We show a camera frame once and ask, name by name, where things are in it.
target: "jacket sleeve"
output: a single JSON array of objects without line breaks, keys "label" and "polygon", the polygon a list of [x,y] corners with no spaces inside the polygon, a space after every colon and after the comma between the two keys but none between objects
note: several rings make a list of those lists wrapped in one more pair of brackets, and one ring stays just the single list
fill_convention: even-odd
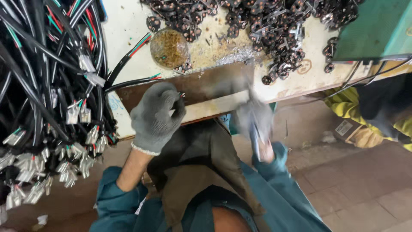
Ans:
[{"label": "jacket sleeve", "polygon": [[91,225],[94,231],[131,231],[137,219],[135,214],[146,197],[147,189],[141,183],[130,192],[116,185],[122,168],[109,167],[103,172],[97,190],[96,205],[98,219]]},{"label": "jacket sleeve", "polygon": [[281,142],[272,143],[272,148],[276,158],[269,164],[259,162],[253,154],[253,165],[258,173],[291,205],[322,220],[286,167],[288,148]]}]

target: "floor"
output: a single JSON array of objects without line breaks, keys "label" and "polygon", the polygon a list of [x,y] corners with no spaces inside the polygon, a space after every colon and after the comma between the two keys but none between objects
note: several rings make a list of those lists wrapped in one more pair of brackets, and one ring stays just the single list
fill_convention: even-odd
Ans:
[{"label": "floor", "polygon": [[[325,222],[336,232],[381,231],[403,222],[400,229],[386,232],[412,231],[412,222],[407,222],[412,218],[412,154],[396,143],[368,150],[340,141],[321,143],[323,132],[333,130],[339,118],[322,102],[286,107],[308,100],[301,97],[279,103],[272,141],[282,141],[290,148],[288,168]],[[4,226],[30,231],[36,218],[47,214],[49,222],[42,232],[88,231],[97,218],[92,208],[102,171],[124,164],[130,142],[108,148],[103,164],[96,164],[91,176],[80,178],[74,187],[66,189],[55,181],[50,196],[34,206],[9,211]],[[250,164],[250,142],[238,135],[233,143],[241,160]]]},{"label": "floor", "polygon": [[412,154],[396,143],[294,177],[334,232],[412,231]]}]

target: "black cable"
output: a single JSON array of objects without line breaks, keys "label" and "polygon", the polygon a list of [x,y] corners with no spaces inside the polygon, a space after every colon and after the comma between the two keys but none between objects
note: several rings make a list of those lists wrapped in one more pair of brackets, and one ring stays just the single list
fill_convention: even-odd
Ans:
[{"label": "black cable", "polygon": [[[109,137],[110,144],[118,142],[116,120],[112,117],[102,87],[94,88],[84,78],[85,71],[79,68],[79,62],[83,62],[82,55],[85,55],[85,59],[90,59],[87,62],[96,68],[94,74],[103,79],[108,77],[97,0],[68,0],[60,7],[57,7],[60,4],[55,0],[0,0],[0,3],[2,1],[8,1],[10,7],[6,12],[0,4],[0,21],[7,27],[7,30],[0,28],[0,31],[6,32],[0,35],[0,103],[4,99],[0,112],[3,130],[0,130],[0,140],[9,136],[1,147],[4,149],[6,146],[13,155],[30,153],[33,157],[40,156],[40,160],[45,158],[41,157],[41,151],[49,148],[51,158],[46,160],[46,169],[39,170],[46,177],[36,176],[28,181],[35,185],[50,175],[58,175],[56,167],[60,161],[71,163],[77,168],[76,172],[84,172],[86,170],[83,170],[82,164],[94,162],[92,153],[77,153],[74,157],[69,152],[60,159],[52,158],[59,157],[61,148],[75,149],[73,146],[79,144],[87,147],[89,152],[90,148],[92,152],[101,148],[91,146],[89,142],[86,144],[90,139],[89,132],[96,125],[99,126],[98,137],[91,143],[97,145]],[[77,9],[71,17],[62,13],[67,5],[74,4]],[[23,24],[19,24],[11,14]],[[81,30],[85,27],[80,26],[79,22],[83,17],[90,18],[92,28],[96,30],[96,36],[91,38],[95,44],[92,51],[83,47],[85,36]],[[17,144],[14,143],[16,138],[19,139]]]},{"label": "black cable", "polygon": [[[84,14],[86,9],[90,6],[90,4],[93,2],[93,0],[85,0],[80,3],[79,7],[77,10],[74,12],[72,17],[70,18],[70,27],[74,28],[77,22],[79,21],[80,17]],[[68,40],[68,34],[66,31],[63,32],[61,35],[61,39],[59,41],[59,45],[57,46],[56,49],[56,54],[57,56],[61,55],[61,52],[63,51],[64,46],[66,45],[66,42]],[[54,83],[54,78],[56,76],[57,72],[57,62],[54,61],[52,66],[51,66],[51,82]]]},{"label": "black cable", "polygon": [[[44,6],[42,0],[32,0],[34,8],[34,18],[35,18],[35,28],[38,32],[36,34],[36,39],[43,46],[46,46],[46,33],[44,31]],[[46,107],[50,114],[53,115],[53,100],[52,100],[52,88],[50,83],[50,68],[49,68],[49,58],[46,57],[44,52],[38,52],[37,58],[39,66],[41,67],[40,76],[42,77],[43,83],[43,94],[46,101]]]},{"label": "black cable", "polygon": [[364,77],[364,78],[362,78],[362,79],[360,79],[360,80],[357,80],[356,82],[354,82],[354,83],[346,86],[345,88],[340,89],[339,91],[337,91],[337,92],[335,92],[335,93],[333,93],[333,94],[325,97],[324,99],[329,98],[329,97],[333,97],[333,96],[335,96],[336,94],[338,94],[338,93],[340,93],[340,92],[342,92],[342,91],[344,91],[344,90],[346,90],[346,89],[348,89],[348,88],[350,88],[350,87],[352,87],[352,86],[354,86],[354,85],[356,85],[356,84],[358,84],[358,83],[360,83],[360,82],[362,82],[362,81],[364,81],[364,80],[371,79],[371,78],[373,78],[373,77],[376,77],[376,76],[379,76],[379,75],[381,75],[381,74],[388,73],[388,72],[390,72],[390,71],[392,71],[392,70],[395,70],[395,69],[397,69],[397,68],[399,68],[399,67],[407,64],[407,63],[410,62],[411,60],[412,60],[412,57],[408,58],[406,61],[402,62],[401,64],[399,64],[399,65],[397,65],[397,66],[395,66],[395,67],[393,67],[393,68],[390,68],[390,69],[385,70],[385,71],[383,71],[383,72],[376,73],[376,74],[374,74],[374,75],[372,75],[372,76]]},{"label": "black cable", "polygon": [[[385,67],[385,65],[386,65],[387,62],[388,62],[388,61],[386,61],[386,60],[382,61],[382,64],[381,64],[381,66],[379,67],[378,71],[376,71],[376,73],[382,72],[382,69],[384,69],[384,67]],[[376,79],[377,76],[378,76],[378,75],[376,75],[374,78],[370,79],[366,85],[369,85],[370,83],[372,83],[372,82]]]},{"label": "black cable", "polygon": [[103,49],[104,49],[104,43],[103,43],[103,30],[102,26],[100,23],[100,17],[99,13],[97,12],[97,4],[96,2],[93,2],[91,5],[91,14],[93,15],[94,20],[96,21],[95,26],[96,26],[96,33],[97,33],[97,45],[99,46],[99,51],[97,55],[97,62],[96,62],[96,72],[97,75],[100,74],[100,69],[102,67],[102,62],[103,62]]},{"label": "black cable", "polygon": [[74,70],[76,73],[78,74],[83,74],[85,73],[84,70],[80,69],[79,67],[76,67],[70,63],[68,63],[67,61],[61,59],[59,56],[57,56],[56,54],[54,54],[52,51],[50,51],[49,49],[47,49],[45,46],[43,46],[42,44],[40,44],[38,41],[35,40],[35,38],[33,38],[31,35],[29,35],[28,33],[26,33],[19,25],[18,23],[12,19],[10,16],[8,16],[6,13],[4,13],[3,11],[0,10],[0,18],[4,21],[7,22],[7,24],[13,28],[13,30],[18,33],[24,40],[26,40],[28,43],[33,44],[35,47],[39,48],[41,51],[43,51],[47,56],[49,56],[50,58],[53,58],[54,60],[60,62],[62,65]]},{"label": "black cable", "polygon": [[29,100],[36,104],[39,107],[40,111],[42,112],[43,117],[50,123],[50,125],[56,130],[56,132],[61,136],[61,138],[65,141],[70,141],[70,138],[63,132],[59,124],[55,121],[55,119],[50,115],[48,110],[44,107],[43,103],[37,97],[36,93],[31,89],[30,85],[26,82],[26,78],[23,75],[23,72],[11,57],[9,52],[7,51],[6,47],[0,42],[0,59],[9,67],[9,69],[13,72],[16,79],[20,82],[21,86],[23,87],[24,91],[26,92]]},{"label": "black cable", "polygon": [[24,21],[24,23],[25,23],[26,25],[28,25],[26,16],[25,16],[25,15],[23,14],[23,12],[20,10],[20,8],[17,6],[17,4],[16,4],[13,0],[9,0],[9,1],[12,3],[13,8],[16,9],[16,12],[19,13],[19,15],[20,15],[21,19]]},{"label": "black cable", "polygon": [[28,27],[30,28],[31,35],[33,37],[36,37],[36,32],[34,30],[33,22],[31,21],[30,15],[28,14],[27,2],[26,0],[19,0],[19,2],[20,2],[20,7],[22,8],[24,16],[26,17],[26,20],[27,20],[26,25],[28,25]]},{"label": "black cable", "polygon": [[145,82],[149,82],[151,81],[153,78],[151,77],[146,77],[146,78],[142,78],[142,79],[137,79],[137,80],[129,80],[129,81],[125,81],[116,85],[112,85],[110,88],[106,89],[104,91],[105,94],[108,94],[116,89],[119,88],[124,88],[124,87],[128,87],[131,85],[137,85],[137,84],[141,84],[141,83],[145,83]]},{"label": "black cable", "polygon": [[107,78],[107,81],[104,85],[104,89],[110,88],[114,81],[116,80],[117,76],[119,75],[120,71],[123,69],[123,67],[126,65],[126,63],[130,60],[129,53],[127,53],[116,65],[116,67],[113,69],[113,71],[110,73],[109,77]]},{"label": "black cable", "polygon": [[46,4],[50,7],[53,14],[60,21],[65,31],[69,34],[69,37],[72,39],[74,46],[81,50],[82,42],[77,33],[70,27],[70,23],[67,21],[66,16],[61,13],[61,10],[56,6],[52,0],[45,0]]},{"label": "black cable", "polygon": [[26,115],[26,111],[29,109],[29,100],[28,98],[26,98],[23,102],[23,104],[21,105],[19,111],[17,112],[16,118],[14,119],[13,125],[12,125],[12,131],[17,130],[17,128],[19,127],[19,120],[21,118],[22,115]]},{"label": "black cable", "polygon": [[355,75],[356,71],[358,70],[359,66],[361,65],[361,62],[358,61],[358,63],[356,63],[355,69],[353,70],[352,74],[350,75],[350,77],[345,81],[345,83],[343,83],[342,88],[345,88],[346,85],[349,83],[349,81],[352,80],[352,77]]},{"label": "black cable", "polygon": [[289,109],[289,108],[292,108],[292,107],[295,107],[295,106],[306,105],[306,104],[310,104],[310,103],[317,102],[317,101],[324,101],[324,100],[326,100],[327,98],[333,97],[333,96],[337,95],[338,93],[343,92],[343,91],[347,90],[348,88],[350,88],[350,87],[352,87],[352,86],[354,86],[354,85],[356,85],[356,84],[358,84],[358,83],[360,83],[360,82],[362,82],[362,81],[364,81],[364,80],[371,79],[371,78],[373,78],[373,77],[376,77],[376,76],[379,76],[379,75],[381,75],[381,74],[384,74],[384,73],[390,72],[390,71],[392,71],[392,70],[395,70],[395,69],[397,69],[397,68],[399,68],[399,67],[407,64],[407,63],[410,62],[410,61],[412,61],[412,57],[408,58],[406,61],[402,62],[401,64],[399,64],[399,65],[397,65],[397,66],[395,66],[395,67],[393,67],[393,68],[390,68],[390,69],[385,70],[385,71],[383,71],[383,72],[377,72],[377,73],[375,73],[375,74],[372,75],[372,76],[364,77],[364,78],[362,78],[362,79],[360,79],[360,80],[357,80],[356,82],[354,82],[354,83],[352,83],[352,84],[350,84],[350,85],[347,85],[347,86],[344,87],[344,88],[341,88],[340,90],[338,90],[337,92],[335,92],[335,93],[333,93],[333,94],[331,94],[331,95],[329,95],[329,96],[326,96],[326,97],[323,97],[323,98],[316,98],[316,99],[314,99],[314,100],[310,100],[310,101],[307,101],[307,102],[299,102],[299,103],[290,104],[290,105],[281,107],[280,109],[281,109],[281,110],[285,110],[285,109]]},{"label": "black cable", "polygon": [[4,96],[6,95],[7,89],[9,88],[11,82],[12,82],[12,72],[9,71],[6,77],[4,78],[4,80],[2,81],[2,87],[0,90],[0,105],[4,99]]},{"label": "black cable", "polygon": [[22,25],[19,17],[17,16],[17,14],[14,12],[14,10],[12,9],[12,7],[9,5],[9,3],[6,0],[0,0],[0,3],[3,5],[4,9],[7,11],[7,13],[10,14],[10,16],[16,20],[16,22],[18,22],[20,25]]}]

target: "workbench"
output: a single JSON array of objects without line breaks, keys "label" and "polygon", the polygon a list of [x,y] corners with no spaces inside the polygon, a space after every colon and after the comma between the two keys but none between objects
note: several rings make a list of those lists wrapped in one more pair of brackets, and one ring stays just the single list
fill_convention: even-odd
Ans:
[{"label": "workbench", "polygon": [[[141,5],[139,1],[103,0],[103,3],[108,14],[108,21],[103,24],[108,63],[110,69],[113,69],[132,46],[149,32],[146,18],[152,13],[148,6]],[[332,73],[326,74],[324,72],[326,63],[322,50],[327,45],[328,39],[337,36],[338,32],[326,31],[319,19],[310,17],[303,24],[305,38],[302,48],[306,57],[302,66],[297,71],[290,73],[286,80],[277,79],[270,85],[264,85],[261,78],[267,75],[267,67],[271,60],[263,52],[252,50],[252,42],[248,38],[249,27],[241,30],[239,37],[235,39],[218,40],[218,37],[227,34],[229,28],[228,25],[225,25],[226,14],[227,10],[220,7],[216,16],[207,16],[199,26],[202,34],[196,41],[189,44],[193,69],[188,73],[254,58],[253,89],[258,98],[269,103],[338,87],[345,82],[353,70],[354,64],[335,64]],[[352,80],[355,81],[367,76],[370,67],[370,65],[360,66]],[[145,45],[123,68],[114,84],[146,78],[157,73],[161,73],[160,76],[163,78],[179,75],[172,70],[166,70],[156,65],[151,58],[150,47]],[[122,100],[115,92],[108,94],[108,98],[117,120],[119,137],[133,136],[134,131],[130,127],[131,120]],[[232,111],[239,104],[246,102],[248,98],[248,91],[245,90],[186,106],[187,114],[183,122]]]}]

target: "brown apron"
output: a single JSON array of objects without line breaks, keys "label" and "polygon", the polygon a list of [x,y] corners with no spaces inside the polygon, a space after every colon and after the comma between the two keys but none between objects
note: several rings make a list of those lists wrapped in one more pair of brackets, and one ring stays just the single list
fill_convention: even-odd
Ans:
[{"label": "brown apron", "polygon": [[265,209],[240,168],[230,133],[218,119],[180,127],[152,159],[147,172],[161,195],[166,224],[173,232],[183,232],[181,220],[188,204],[211,185],[244,200],[259,231],[270,231],[262,216]]}]

